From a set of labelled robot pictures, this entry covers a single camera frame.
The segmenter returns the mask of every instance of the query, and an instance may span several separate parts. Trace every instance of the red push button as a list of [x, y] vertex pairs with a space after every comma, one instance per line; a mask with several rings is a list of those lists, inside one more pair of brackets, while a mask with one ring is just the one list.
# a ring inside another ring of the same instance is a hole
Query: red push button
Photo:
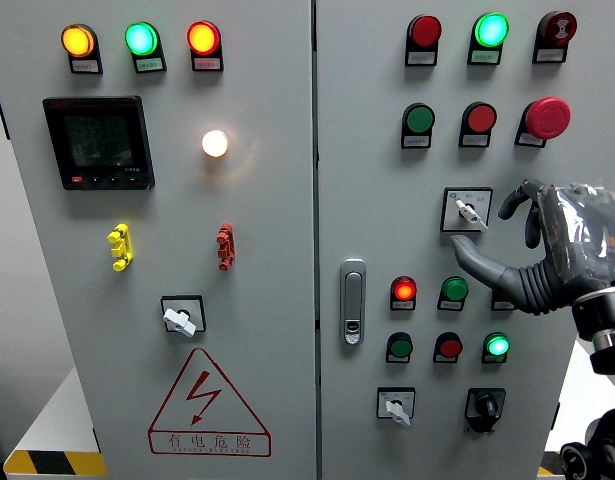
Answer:
[[445, 358], [456, 358], [462, 351], [463, 346], [457, 340], [448, 340], [440, 346], [440, 353]]
[[478, 105], [469, 112], [467, 125], [474, 132], [484, 133], [491, 130], [496, 123], [496, 110], [491, 105]]
[[411, 39], [420, 47], [431, 47], [438, 43], [442, 27], [436, 17], [421, 15], [412, 22], [409, 32]]
[[569, 12], [551, 12], [538, 24], [538, 34], [551, 47], [564, 47], [576, 34], [578, 23]]
[[463, 351], [463, 343], [458, 334], [445, 332], [436, 339], [434, 347], [434, 363], [457, 363], [458, 356]]
[[527, 131], [541, 140], [556, 138], [571, 120], [571, 110], [563, 99], [545, 97], [534, 102], [525, 115]]

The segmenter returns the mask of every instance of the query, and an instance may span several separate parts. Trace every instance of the red warning triangle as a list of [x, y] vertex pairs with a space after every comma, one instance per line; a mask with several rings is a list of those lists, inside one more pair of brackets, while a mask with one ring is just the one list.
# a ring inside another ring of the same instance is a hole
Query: red warning triangle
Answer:
[[152, 453], [271, 456], [271, 435], [202, 348], [192, 350], [149, 427]]

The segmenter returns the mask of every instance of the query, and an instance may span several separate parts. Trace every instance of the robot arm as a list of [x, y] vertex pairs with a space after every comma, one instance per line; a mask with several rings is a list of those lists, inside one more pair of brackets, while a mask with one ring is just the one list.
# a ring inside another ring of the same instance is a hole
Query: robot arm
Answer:
[[580, 338], [594, 344], [594, 371], [615, 374], [615, 199], [589, 185], [555, 187], [525, 180], [503, 203], [509, 219], [527, 200], [525, 243], [542, 238], [545, 258], [514, 268], [478, 251], [467, 237], [452, 237], [460, 267], [517, 308], [539, 315], [570, 305]]

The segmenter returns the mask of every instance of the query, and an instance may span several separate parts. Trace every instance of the yellow indicator light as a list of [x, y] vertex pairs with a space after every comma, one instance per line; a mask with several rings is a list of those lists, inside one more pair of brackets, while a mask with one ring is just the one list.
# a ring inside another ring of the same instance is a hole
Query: yellow indicator light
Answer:
[[227, 151], [229, 140], [225, 132], [212, 130], [203, 137], [203, 151], [210, 157], [222, 157]]
[[84, 25], [65, 27], [60, 41], [67, 53], [73, 57], [86, 57], [94, 51], [96, 46], [93, 33]]
[[220, 44], [220, 33], [213, 23], [207, 21], [196, 22], [187, 31], [189, 48], [199, 55], [213, 53]]

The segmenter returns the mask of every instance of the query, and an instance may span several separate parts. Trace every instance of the white switch knob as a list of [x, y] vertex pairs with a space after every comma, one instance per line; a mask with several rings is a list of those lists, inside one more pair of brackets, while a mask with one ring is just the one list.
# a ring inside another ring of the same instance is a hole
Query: white switch knob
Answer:
[[481, 232], [486, 232], [489, 230], [489, 227], [485, 225], [485, 222], [483, 222], [483, 219], [480, 218], [480, 215], [478, 215], [473, 207], [470, 207], [460, 199], [456, 200], [456, 206], [458, 207], [458, 210], [460, 210], [460, 214], [463, 218], [469, 223], [472, 223], [476, 228], [478, 228], [478, 230]]
[[387, 413], [389, 413], [394, 422], [400, 423], [403, 427], [411, 427], [409, 416], [405, 413], [400, 403], [387, 400], [387, 402], [385, 402], [385, 407], [387, 408]]
[[163, 320], [169, 329], [174, 329], [186, 337], [193, 337], [196, 333], [196, 325], [189, 321], [189, 315], [184, 312], [178, 313], [168, 308], [163, 315]]

